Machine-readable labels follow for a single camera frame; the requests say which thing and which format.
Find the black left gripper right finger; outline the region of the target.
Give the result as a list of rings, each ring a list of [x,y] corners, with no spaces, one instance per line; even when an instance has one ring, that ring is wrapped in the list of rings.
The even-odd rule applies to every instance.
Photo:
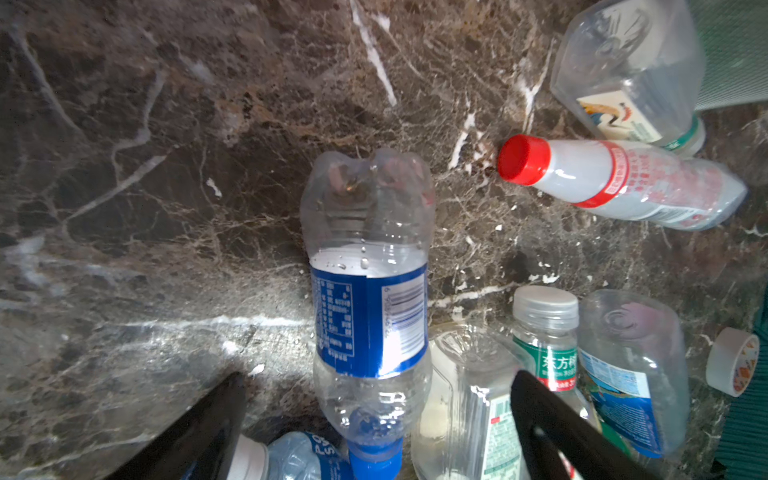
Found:
[[[515,375],[510,402],[526,465],[533,479],[562,479],[568,460],[584,479],[652,479],[527,371]]]

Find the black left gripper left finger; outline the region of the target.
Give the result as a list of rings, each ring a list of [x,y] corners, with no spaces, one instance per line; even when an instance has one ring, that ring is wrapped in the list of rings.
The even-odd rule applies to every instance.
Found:
[[[245,376],[234,372],[107,479],[225,480],[245,408]]]

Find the clear bottle blue cap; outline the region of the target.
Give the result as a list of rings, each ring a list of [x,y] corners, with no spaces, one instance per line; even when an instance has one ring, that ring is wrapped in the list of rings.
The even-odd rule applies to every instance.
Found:
[[[643,295],[603,289],[580,302],[579,363],[601,419],[641,455],[684,443],[691,397],[677,314]]]

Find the blue label clear water bottle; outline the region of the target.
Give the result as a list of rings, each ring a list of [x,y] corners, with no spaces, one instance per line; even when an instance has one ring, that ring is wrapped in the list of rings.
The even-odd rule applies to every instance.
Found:
[[[314,387],[358,479],[393,479],[429,394],[428,164],[388,148],[314,162],[300,204],[315,319]]]

